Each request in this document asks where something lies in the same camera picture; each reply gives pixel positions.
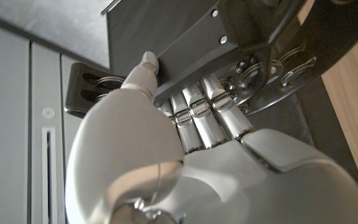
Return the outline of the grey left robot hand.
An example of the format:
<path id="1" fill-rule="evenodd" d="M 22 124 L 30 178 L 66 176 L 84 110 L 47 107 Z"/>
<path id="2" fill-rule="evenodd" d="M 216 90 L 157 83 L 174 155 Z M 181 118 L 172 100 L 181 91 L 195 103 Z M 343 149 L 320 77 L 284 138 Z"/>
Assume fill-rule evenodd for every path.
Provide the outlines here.
<path id="1" fill-rule="evenodd" d="M 154 106 L 143 54 L 85 115 L 67 164 L 69 223 L 358 223 L 358 185 L 317 149 L 239 119 L 242 137 L 185 154 Z"/>

